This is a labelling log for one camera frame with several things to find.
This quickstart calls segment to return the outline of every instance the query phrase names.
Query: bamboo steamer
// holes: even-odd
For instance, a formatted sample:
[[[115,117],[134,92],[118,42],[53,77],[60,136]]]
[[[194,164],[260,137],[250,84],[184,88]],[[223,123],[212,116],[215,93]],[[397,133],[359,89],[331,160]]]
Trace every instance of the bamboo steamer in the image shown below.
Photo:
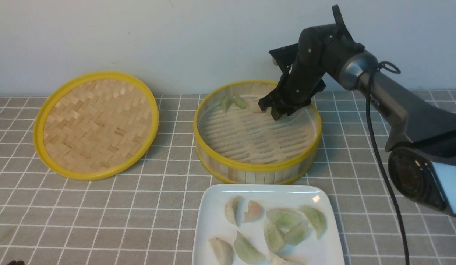
[[[224,183],[291,184],[312,165],[321,137],[321,118],[314,104],[274,121],[259,113],[258,100],[275,89],[269,81],[242,81],[208,95],[194,117],[197,154],[206,170]],[[240,96],[225,113],[225,96]]]

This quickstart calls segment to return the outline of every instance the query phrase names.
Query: square plate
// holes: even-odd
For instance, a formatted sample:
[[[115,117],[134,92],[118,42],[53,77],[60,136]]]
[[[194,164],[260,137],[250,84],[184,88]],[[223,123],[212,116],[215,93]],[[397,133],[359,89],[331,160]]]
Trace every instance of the square plate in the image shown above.
[[[226,220],[224,211],[226,202],[236,196],[243,196],[238,204],[237,223],[239,227]],[[242,223],[250,200],[255,200],[262,206],[262,216],[258,221]],[[327,221],[326,233],[320,240],[317,240],[316,232],[309,224],[309,236],[297,246],[286,246],[278,255],[285,260],[300,264],[344,265],[336,219],[332,212],[331,202],[322,190],[312,186],[246,184],[220,184],[211,186],[205,191],[195,231],[192,265],[217,265],[218,261],[209,240],[220,237],[233,246],[237,231],[240,231],[259,252],[265,255],[265,262],[259,263],[259,265],[270,264],[270,255],[263,230],[266,218],[265,210],[272,208],[298,209],[302,205],[313,206],[324,213]],[[233,265],[245,265],[245,263],[235,254]]]

